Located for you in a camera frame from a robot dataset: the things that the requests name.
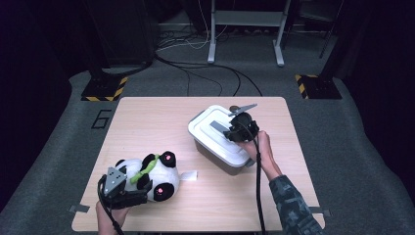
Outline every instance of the stuffed panda toy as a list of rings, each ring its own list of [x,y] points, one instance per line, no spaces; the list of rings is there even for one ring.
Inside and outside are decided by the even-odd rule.
[[[176,157],[169,151],[161,155],[150,154],[144,160],[121,160],[115,168],[127,175],[125,191],[140,190],[153,180],[153,186],[147,193],[148,200],[153,202],[171,198],[179,188]]]

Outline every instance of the gray carpet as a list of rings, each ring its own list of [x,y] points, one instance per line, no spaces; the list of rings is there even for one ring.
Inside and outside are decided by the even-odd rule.
[[[366,138],[358,110],[343,82],[334,79],[342,100],[303,100],[300,95],[295,74],[320,73],[333,42],[325,57],[318,59],[321,37],[294,33],[283,51],[286,65],[278,68],[271,42],[274,37],[230,37],[218,43],[215,63],[250,77],[263,96],[287,100],[320,206],[332,213],[326,217],[325,231],[415,234],[415,209],[410,198]],[[171,61],[205,64],[208,46],[177,46],[159,51],[158,55]],[[110,70],[118,71],[128,68]],[[238,78],[229,70],[192,71],[204,77],[191,75],[188,79],[184,71],[154,61],[148,69],[129,76],[121,97],[232,96],[238,86]],[[88,81],[88,72],[70,79],[69,104],[42,153],[0,214],[0,234],[77,234],[71,230],[74,214],[68,208],[79,203],[109,127],[91,126],[101,110],[112,110],[103,114],[111,118],[117,106],[117,101],[80,101]],[[242,77],[237,96],[257,95],[254,86]]]

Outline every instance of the white plastic container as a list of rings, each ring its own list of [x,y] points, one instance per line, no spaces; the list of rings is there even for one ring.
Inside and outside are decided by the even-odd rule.
[[[216,127],[219,125],[229,129],[233,118],[229,114],[231,112],[221,106],[210,106],[189,122],[188,129],[201,154],[227,173],[236,175],[252,161],[244,149],[226,139],[223,132]]]

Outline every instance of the camouflage sleeve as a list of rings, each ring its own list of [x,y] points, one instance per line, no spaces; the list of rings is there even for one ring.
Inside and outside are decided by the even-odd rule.
[[[324,234],[320,224],[312,216],[301,193],[287,175],[272,179],[269,182],[269,187],[277,205],[285,234]]]

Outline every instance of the cable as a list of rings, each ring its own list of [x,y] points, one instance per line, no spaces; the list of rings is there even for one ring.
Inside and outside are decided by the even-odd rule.
[[[176,47],[176,46],[191,46],[192,48],[194,48],[194,49],[196,49],[196,50],[199,50],[199,49],[203,48],[206,44],[208,44],[208,42],[210,42],[210,40],[208,39],[208,37],[209,37],[208,24],[207,24],[207,21],[206,21],[206,19],[205,19],[204,13],[203,13],[203,11],[202,11],[202,6],[201,6],[201,1],[200,1],[200,0],[198,0],[198,4],[199,4],[199,10],[200,10],[200,12],[201,12],[201,16],[202,16],[202,19],[203,19],[203,21],[204,21],[204,25],[205,25],[205,29],[206,29],[206,33],[207,33],[206,40],[205,40],[204,42],[190,42],[187,38],[183,38],[183,39],[175,38],[175,39],[171,39],[170,41],[182,40],[182,41],[186,41],[187,43],[183,43],[183,44],[173,44],[173,45],[170,45],[170,46],[165,46],[165,47],[159,48],[157,51],[162,51],[162,50],[169,49],[169,48]],[[235,8],[235,0],[233,1],[233,4],[232,4],[232,10],[234,10],[234,8]],[[227,26],[228,26],[228,25],[226,25],[226,26],[222,29],[222,31],[221,31],[221,32],[220,32],[217,36],[215,36],[215,39],[216,39],[216,40],[217,40],[217,39],[218,39],[218,38],[222,35],[222,33],[226,30]],[[195,46],[193,46],[193,45],[197,45],[197,44],[203,44],[203,45],[201,45],[201,46],[199,46],[199,47],[195,47]]]
[[[217,82],[217,81],[215,81],[215,80],[212,80],[212,79],[209,79],[209,78],[207,78],[207,77],[204,77],[204,76],[198,75],[198,74],[196,74],[196,73],[194,73],[194,72],[191,72],[191,71],[185,70],[185,69],[195,69],[195,68],[183,68],[183,67],[179,67],[179,66],[175,65],[174,63],[172,63],[172,62],[170,62],[170,61],[167,61],[167,60],[165,60],[165,59],[163,59],[163,58],[161,58],[161,57],[159,57],[159,56],[157,56],[157,55],[155,56],[155,59],[156,59],[156,60],[158,60],[158,61],[160,61],[160,62],[162,62],[162,63],[164,63],[164,64],[167,64],[167,65],[173,66],[173,67],[175,67],[175,68],[178,68],[178,69],[180,69],[180,70],[182,70],[182,71],[185,71],[185,72],[186,72],[186,74],[187,74],[187,76],[188,76],[188,90],[187,90],[187,95],[189,95],[189,84],[190,84],[190,75],[189,75],[189,73],[190,73],[190,74],[192,74],[192,75],[198,76],[198,77],[200,77],[200,78],[202,78],[202,79],[206,79],[206,80],[209,80],[209,81],[211,81],[211,82],[216,83],[216,84],[219,86],[219,88],[220,88],[219,94],[218,94],[217,96],[220,96],[220,95],[222,94],[223,87],[222,87],[222,85],[221,85],[219,82]]]
[[[174,32],[173,31],[165,31],[163,33],[169,33],[169,32],[171,32],[172,35],[166,37],[164,41],[161,41],[159,43],[158,46],[159,46],[160,49],[166,49],[167,47],[170,47],[171,45],[174,45],[173,43],[176,42],[176,41],[184,41],[184,40],[189,40],[189,39],[193,40],[195,38],[198,38],[197,35],[195,36],[195,32],[190,33],[188,35],[184,35],[184,36],[178,36],[178,37],[174,37]]]
[[[173,61],[168,61],[168,60],[160,57],[157,54],[155,55],[155,58],[158,61],[161,61],[161,62],[163,62],[165,64],[168,64],[168,65],[171,65],[171,66],[174,66],[176,68],[183,69],[183,70],[184,69],[212,69],[212,68],[222,68],[222,69],[226,69],[226,70],[232,71],[238,77],[238,87],[235,90],[233,96],[236,96],[236,94],[238,93],[238,91],[239,91],[239,89],[241,87],[241,77],[240,77],[240,75],[243,76],[244,78],[246,78],[255,87],[256,91],[259,94],[259,96],[263,96],[262,95],[262,92],[259,90],[259,88],[256,86],[256,84],[253,82],[252,79],[250,79],[247,75],[241,73],[240,71],[235,70],[235,69],[232,69],[230,67],[220,66],[220,65],[206,65],[206,64],[199,64],[199,63],[173,62]],[[180,67],[180,66],[177,66],[177,65],[187,65],[187,66],[197,66],[197,67]]]
[[[143,71],[146,68],[148,68],[150,65],[152,64],[152,62],[145,62],[142,63],[140,68],[134,69],[134,70],[128,70],[128,71],[124,71],[124,72],[118,72],[118,73],[108,73],[109,75],[113,75],[113,76],[130,76],[134,73],[137,73],[139,71]]]
[[[251,138],[254,141],[255,148],[256,148],[256,207],[258,208],[258,216],[259,216],[259,223],[262,235],[266,235],[265,223],[263,220],[263,212],[262,212],[262,202],[260,199],[260,174],[261,174],[261,158],[260,158],[260,151],[259,151],[259,136],[257,136],[257,141],[253,137],[253,134],[247,129],[246,126],[241,124],[239,121],[236,121],[239,125],[243,126],[247,132],[250,134]]]
[[[118,233],[118,235],[123,235],[124,233],[121,230],[121,227],[119,226],[118,222],[115,221],[115,219],[113,218],[113,215],[111,213],[111,211],[108,210],[108,208],[105,206],[104,204],[104,200],[102,198],[102,194],[101,194],[101,186],[104,184],[104,182],[107,179],[107,175],[103,175],[101,177],[101,179],[98,181],[98,198],[100,200],[100,204],[102,205],[104,212],[107,214],[107,216],[110,218],[111,222],[113,223],[113,227],[114,230],[116,231],[116,233]]]

